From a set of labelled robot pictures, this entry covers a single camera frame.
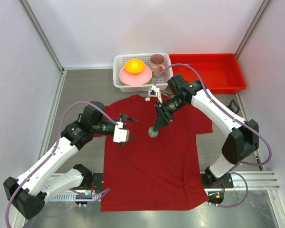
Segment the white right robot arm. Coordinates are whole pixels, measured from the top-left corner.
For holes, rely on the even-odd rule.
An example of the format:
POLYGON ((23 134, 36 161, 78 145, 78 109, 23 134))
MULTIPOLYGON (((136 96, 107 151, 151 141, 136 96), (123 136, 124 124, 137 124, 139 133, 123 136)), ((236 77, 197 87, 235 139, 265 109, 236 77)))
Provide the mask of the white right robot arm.
POLYGON ((173 121, 173 113, 186 105, 202 111, 227 137, 222 155, 205 170, 204 184, 217 187, 231 169, 259 148, 258 123, 233 113, 208 89, 203 89, 199 80, 189 83, 177 74, 168 80, 168 85, 175 95, 167 101, 161 98, 156 101, 156 119, 149 136, 156 137, 160 129, 173 121))

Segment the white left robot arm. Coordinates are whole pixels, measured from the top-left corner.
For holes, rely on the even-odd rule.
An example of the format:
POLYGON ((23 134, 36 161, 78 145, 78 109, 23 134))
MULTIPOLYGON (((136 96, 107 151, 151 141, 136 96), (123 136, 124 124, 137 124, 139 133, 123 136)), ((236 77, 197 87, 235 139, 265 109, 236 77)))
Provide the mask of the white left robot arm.
POLYGON ((131 140, 126 122, 133 119, 120 114, 112 119, 101 102, 86 102, 78 118, 66 127, 59 126, 55 144, 26 172, 17 178, 8 177, 3 187, 8 206, 14 206, 25 219, 35 217, 56 195, 79 187, 88 189, 92 183, 91 171, 82 164, 75 165, 60 177, 50 179, 58 168, 79 152, 94 135, 109 135, 113 142, 124 145, 131 140))

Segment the red t-shirt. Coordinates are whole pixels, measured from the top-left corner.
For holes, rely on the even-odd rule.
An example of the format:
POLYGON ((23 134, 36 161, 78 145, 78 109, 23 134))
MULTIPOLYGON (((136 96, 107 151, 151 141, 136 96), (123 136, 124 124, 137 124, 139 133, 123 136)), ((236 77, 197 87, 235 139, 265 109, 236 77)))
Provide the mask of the red t-shirt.
POLYGON ((174 113, 172 123, 154 138, 155 98, 132 95, 105 107, 117 118, 133 118, 127 128, 133 137, 124 146, 105 140, 104 183, 109 189, 101 211, 190 210, 208 200, 202 185, 196 136, 212 132, 212 121, 187 105, 174 113))

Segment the round colourful brooch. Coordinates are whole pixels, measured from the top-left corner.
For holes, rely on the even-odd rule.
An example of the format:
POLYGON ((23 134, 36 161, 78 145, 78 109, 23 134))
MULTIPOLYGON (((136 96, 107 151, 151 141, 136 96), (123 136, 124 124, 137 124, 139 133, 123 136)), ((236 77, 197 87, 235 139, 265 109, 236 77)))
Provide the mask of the round colourful brooch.
POLYGON ((148 134, 151 138, 155 138, 158 135, 158 131, 155 131, 153 127, 150 127, 148 130, 148 134))

